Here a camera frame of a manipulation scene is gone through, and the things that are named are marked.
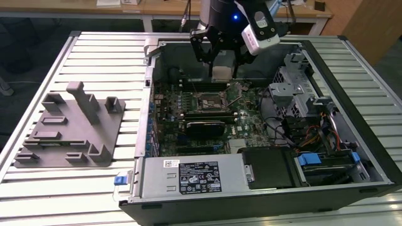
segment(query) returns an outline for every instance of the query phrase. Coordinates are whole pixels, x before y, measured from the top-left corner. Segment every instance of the gray fixture base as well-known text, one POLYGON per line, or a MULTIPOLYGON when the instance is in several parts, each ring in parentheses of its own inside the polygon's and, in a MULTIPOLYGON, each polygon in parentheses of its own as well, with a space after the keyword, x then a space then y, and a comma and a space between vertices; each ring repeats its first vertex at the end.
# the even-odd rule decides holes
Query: gray fixture base
POLYGON ((47 110, 15 158, 16 168, 111 164, 126 102, 117 97, 97 100, 83 87, 82 82, 68 84, 67 91, 76 88, 80 93, 75 100, 63 100, 56 93, 44 98, 47 110))

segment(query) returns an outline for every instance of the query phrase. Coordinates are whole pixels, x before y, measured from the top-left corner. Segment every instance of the warning label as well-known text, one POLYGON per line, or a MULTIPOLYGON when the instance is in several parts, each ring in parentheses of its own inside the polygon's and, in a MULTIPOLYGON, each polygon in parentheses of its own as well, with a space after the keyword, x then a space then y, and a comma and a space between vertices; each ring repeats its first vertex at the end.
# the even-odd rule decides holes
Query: warning label
POLYGON ((182 194, 222 192, 218 162, 181 163, 179 184, 182 194))

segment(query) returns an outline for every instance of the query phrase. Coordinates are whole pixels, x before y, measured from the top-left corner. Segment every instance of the floor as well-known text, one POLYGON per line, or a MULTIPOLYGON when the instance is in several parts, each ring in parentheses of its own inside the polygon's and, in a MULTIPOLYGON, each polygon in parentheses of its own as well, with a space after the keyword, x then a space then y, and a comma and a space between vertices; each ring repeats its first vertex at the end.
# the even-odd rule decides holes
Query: floor
MULTIPOLYGON (((87 19, 82 23, 79 19, 32 19, 32 24, 42 42, 28 49, 34 68, 20 74, 8 73, 0 67, 0 76, 15 90, 11 97, 0 95, 0 150, 3 149, 10 135, 24 114, 31 99, 36 93, 40 82, 54 64, 63 44, 71 31, 113 31, 113 32, 143 32, 139 20, 103 20, 87 19)), ((175 32, 179 29, 179 21, 157 21, 155 31, 175 32)), ((402 41, 392 47, 389 53, 376 65, 380 75, 402 98, 402 41)))

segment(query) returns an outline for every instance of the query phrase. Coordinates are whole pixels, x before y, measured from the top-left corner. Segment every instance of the blue latch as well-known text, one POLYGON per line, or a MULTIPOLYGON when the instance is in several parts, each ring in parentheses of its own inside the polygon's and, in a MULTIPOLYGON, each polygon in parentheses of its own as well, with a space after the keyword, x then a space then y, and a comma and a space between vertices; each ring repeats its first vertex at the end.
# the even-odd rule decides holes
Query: blue latch
POLYGON ((358 163, 360 162, 360 154, 357 152, 353 152, 352 157, 353 157, 354 163, 358 163))
POLYGON ((127 176, 115 176, 115 186, 127 185, 127 176))
POLYGON ((297 159, 300 160, 301 166, 310 164, 321 164, 320 156, 316 153, 302 154, 297 159))

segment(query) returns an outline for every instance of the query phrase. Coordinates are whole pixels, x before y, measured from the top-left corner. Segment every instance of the red wire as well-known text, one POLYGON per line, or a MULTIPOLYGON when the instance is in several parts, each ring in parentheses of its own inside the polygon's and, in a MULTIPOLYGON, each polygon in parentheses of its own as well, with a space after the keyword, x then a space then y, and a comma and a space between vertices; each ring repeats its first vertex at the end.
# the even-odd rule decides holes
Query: red wire
POLYGON ((336 131, 333 131, 333 130, 330 130, 334 134, 336 134, 336 136, 337 136, 337 149, 341 151, 341 145, 340 145, 340 143, 341 143, 341 139, 340 139, 340 135, 338 135, 338 133, 336 132, 336 131))
POLYGON ((320 126, 310 126, 310 127, 309 127, 308 132, 306 132, 306 139, 308 139, 308 137, 309 137, 309 131, 310 131, 313 128, 316 128, 316 127, 320 127, 320 126))

